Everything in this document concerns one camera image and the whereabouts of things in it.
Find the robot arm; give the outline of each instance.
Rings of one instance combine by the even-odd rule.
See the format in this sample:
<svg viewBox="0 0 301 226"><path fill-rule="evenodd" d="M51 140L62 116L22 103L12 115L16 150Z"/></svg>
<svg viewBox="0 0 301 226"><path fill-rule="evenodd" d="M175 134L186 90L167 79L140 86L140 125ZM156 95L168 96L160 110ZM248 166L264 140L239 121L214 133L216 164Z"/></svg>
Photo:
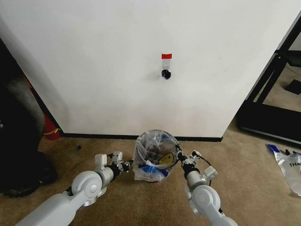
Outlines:
<svg viewBox="0 0 301 226"><path fill-rule="evenodd" d="M205 214L211 226L238 226L234 220L220 213L221 199L216 190L207 184L215 176L216 170L209 166L204 170L204 174L195 168L198 161L202 159L199 152L193 151L187 157L180 146L177 146L177 158L181 161L184 176L187 180L185 192L187 194L190 207L195 215Z"/></svg>
<svg viewBox="0 0 301 226"><path fill-rule="evenodd" d="M110 165L107 165L107 155L96 155L95 171L78 174L67 191L53 195L16 225L69 225L81 206L92 205L106 192L107 185L111 181L121 172L129 171L133 161L123 162L122 152L114 152L109 156L112 161ZM211 226L238 226L234 220L219 212L221 199L218 193L207 185L217 176L216 170L209 166L204 170L204 174L201 174L195 167L196 163L202 159L201 154L193 151L187 157L180 146L177 146L177 158L182 163L187 180L185 191L193 212L196 215L205 214L211 222Z"/></svg>
<svg viewBox="0 0 301 226"><path fill-rule="evenodd" d="M129 170L133 161L122 161L122 152L95 156L96 170L78 174L67 191L55 194L33 212L22 219L17 226L67 226L81 206L92 205L107 190L107 185L121 172Z"/></svg>

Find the trash bag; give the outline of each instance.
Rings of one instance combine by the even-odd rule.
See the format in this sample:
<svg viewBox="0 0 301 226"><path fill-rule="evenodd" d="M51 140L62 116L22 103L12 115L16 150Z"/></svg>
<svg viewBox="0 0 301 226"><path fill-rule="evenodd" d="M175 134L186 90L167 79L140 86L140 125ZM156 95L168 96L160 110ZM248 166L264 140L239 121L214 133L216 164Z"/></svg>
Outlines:
<svg viewBox="0 0 301 226"><path fill-rule="evenodd" d="M268 145L292 192L301 196L301 154L283 154L275 145Z"/></svg>
<svg viewBox="0 0 301 226"><path fill-rule="evenodd" d="M169 133L158 129L141 134L133 155L135 180L162 182L178 162L178 141Z"/></svg>

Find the white plastic bag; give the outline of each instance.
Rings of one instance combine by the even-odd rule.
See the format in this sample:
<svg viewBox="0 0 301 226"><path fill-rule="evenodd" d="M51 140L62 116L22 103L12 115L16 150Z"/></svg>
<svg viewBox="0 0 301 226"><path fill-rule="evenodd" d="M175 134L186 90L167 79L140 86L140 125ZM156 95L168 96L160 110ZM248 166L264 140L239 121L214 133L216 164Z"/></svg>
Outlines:
<svg viewBox="0 0 301 226"><path fill-rule="evenodd" d="M269 145L276 162L290 186L292 192L301 196L301 154L293 152L290 155L280 152L275 145Z"/></svg>
<svg viewBox="0 0 301 226"><path fill-rule="evenodd" d="M178 141L169 133L158 129L141 134L133 155L135 180L161 182L177 163Z"/></svg>

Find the black baseboard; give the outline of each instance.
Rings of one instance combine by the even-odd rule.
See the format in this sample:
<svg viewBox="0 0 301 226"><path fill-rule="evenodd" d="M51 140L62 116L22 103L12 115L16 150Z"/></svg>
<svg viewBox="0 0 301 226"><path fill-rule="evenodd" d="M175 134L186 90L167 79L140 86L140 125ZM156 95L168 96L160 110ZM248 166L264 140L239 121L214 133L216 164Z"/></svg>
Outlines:
<svg viewBox="0 0 301 226"><path fill-rule="evenodd" d="M84 133L62 133L62 137L77 138L97 138L97 139L129 139L136 140L138 136L131 135L103 135L103 134L84 134ZM221 142L222 137L175 137L178 141L207 141Z"/></svg>

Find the red label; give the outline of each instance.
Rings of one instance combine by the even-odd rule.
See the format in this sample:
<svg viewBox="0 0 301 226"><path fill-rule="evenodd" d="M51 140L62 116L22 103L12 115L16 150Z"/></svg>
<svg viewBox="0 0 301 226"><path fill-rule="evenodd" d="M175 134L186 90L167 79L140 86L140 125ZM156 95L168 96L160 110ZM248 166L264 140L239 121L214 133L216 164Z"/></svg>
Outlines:
<svg viewBox="0 0 301 226"><path fill-rule="evenodd" d="M162 59L171 59L172 54L162 54Z"/></svg>

